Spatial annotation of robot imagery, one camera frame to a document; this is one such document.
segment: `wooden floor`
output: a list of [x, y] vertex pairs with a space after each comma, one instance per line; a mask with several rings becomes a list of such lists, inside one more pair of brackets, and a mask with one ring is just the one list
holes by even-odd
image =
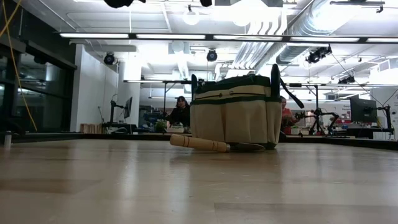
[[160, 141], [0, 150], [2, 224], [396, 224], [398, 153], [322, 144], [217, 154]]

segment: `monitor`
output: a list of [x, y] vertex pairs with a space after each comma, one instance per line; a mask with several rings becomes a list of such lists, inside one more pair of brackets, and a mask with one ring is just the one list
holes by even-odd
[[130, 97], [130, 98], [126, 101], [126, 105], [124, 106], [124, 119], [130, 117], [131, 103], [132, 103], [132, 97]]
[[351, 103], [351, 121], [377, 122], [376, 101], [350, 98], [349, 102]]

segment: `tool bag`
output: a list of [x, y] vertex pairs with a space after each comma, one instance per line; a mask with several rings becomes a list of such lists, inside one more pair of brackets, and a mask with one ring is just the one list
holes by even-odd
[[193, 77], [191, 132], [193, 137], [228, 143], [247, 142], [272, 149], [282, 120], [280, 73], [245, 75], [204, 85]]

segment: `wooden handle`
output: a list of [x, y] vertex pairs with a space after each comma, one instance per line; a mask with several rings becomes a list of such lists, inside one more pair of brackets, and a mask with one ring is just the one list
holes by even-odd
[[171, 136], [170, 144], [172, 144], [173, 146], [191, 147], [194, 149], [204, 150], [204, 151], [217, 151], [217, 152], [229, 151], [229, 147], [225, 142], [191, 138], [176, 134], [173, 134]]

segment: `woman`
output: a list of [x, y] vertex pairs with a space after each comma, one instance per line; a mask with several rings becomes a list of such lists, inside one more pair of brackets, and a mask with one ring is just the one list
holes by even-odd
[[191, 111], [188, 102], [185, 97], [179, 96], [177, 98], [177, 104], [173, 109], [170, 116], [166, 118], [170, 121], [170, 124], [182, 123], [184, 127], [189, 127], [191, 122]]
[[293, 124], [298, 122], [298, 119], [293, 117], [293, 113], [290, 109], [286, 108], [286, 98], [280, 97], [282, 100], [282, 123], [280, 124], [280, 130], [285, 134], [292, 134]]

